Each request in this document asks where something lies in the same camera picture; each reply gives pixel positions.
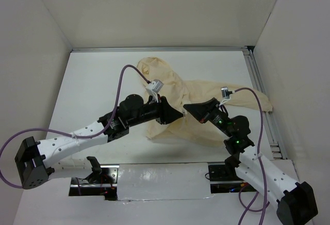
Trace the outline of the cream yellow jacket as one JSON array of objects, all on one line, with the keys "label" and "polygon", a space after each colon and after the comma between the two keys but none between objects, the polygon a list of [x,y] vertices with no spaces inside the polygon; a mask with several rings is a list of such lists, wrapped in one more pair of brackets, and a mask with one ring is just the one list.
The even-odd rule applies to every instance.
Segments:
[{"label": "cream yellow jacket", "polygon": [[[201,103],[211,98],[220,100],[222,87],[228,87],[230,90],[240,88],[239,85],[222,82],[185,81],[166,61],[157,57],[141,59],[137,64],[137,69],[148,80],[158,79],[163,82],[160,94],[165,96],[169,104],[178,111],[184,110],[184,104]],[[232,96],[228,105],[254,110],[262,109],[264,112],[273,110],[268,97],[259,91],[255,94],[240,91]],[[185,117],[169,125],[160,125],[155,120],[148,122],[145,135],[152,140],[181,138],[207,147],[222,147],[224,141],[224,135],[215,126],[211,123],[200,124],[190,114],[186,114]]]}]

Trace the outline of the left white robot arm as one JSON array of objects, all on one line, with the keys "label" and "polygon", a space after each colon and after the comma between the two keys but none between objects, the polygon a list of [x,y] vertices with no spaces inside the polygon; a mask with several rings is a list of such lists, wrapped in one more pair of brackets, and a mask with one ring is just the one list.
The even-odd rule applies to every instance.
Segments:
[{"label": "left white robot arm", "polygon": [[168,125],[183,117],[167,98],[158,91],[162,84],[154,80],[147,85],[147,102],[137,94],[131,94],[116,107],[92,124],[74,131],[69,137],[60,136],[36,141],[24,139],[14,158],[23,189],[33,189],[49,178],[57,176],[55,164],[82,150],[106,144],[126,136],[132,126],[151,120]]}]

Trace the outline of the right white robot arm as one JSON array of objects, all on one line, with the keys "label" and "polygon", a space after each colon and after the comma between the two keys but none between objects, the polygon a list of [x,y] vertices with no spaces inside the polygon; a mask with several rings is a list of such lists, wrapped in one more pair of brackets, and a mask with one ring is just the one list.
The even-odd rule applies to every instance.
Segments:
[{"label": "right white robot arm", "polygon": [[228,138],[224,145],[229,158],[225,160],[225,174],[240,178],[263,195],[263,204],[271,204],[282,224],[307,224],[317,216],[318,208],[313,188],[299,183],[277,168],[248,137],[250,123],[245,116],[230,118],[223,102],[216,98],[204,103],[185,104],[184,109],[199,123],[212,123]]}]

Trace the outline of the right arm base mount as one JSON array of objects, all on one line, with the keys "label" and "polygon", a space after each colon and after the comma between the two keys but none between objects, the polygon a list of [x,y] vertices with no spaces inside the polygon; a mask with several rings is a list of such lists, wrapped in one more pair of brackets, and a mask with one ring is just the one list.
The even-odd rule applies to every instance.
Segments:
[{"label": "right arm base mount", "polygon": [[208,163],[208,172],[204,177],[209,181],[212,194],[256,191],[246,181],[237,177],[234,168],[227,161]]}]

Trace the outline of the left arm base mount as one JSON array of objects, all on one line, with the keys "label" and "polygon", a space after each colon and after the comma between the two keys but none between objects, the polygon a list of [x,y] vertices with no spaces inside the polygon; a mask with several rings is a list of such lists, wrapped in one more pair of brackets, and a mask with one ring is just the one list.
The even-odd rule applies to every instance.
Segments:
[{"label": "left arm base mount", "polygon": [[90,171],[84,178],[71,178],[69,196],[103,196],[107,201],[117,201],[119,165],[100,164],[96,157],[88,156]]}]

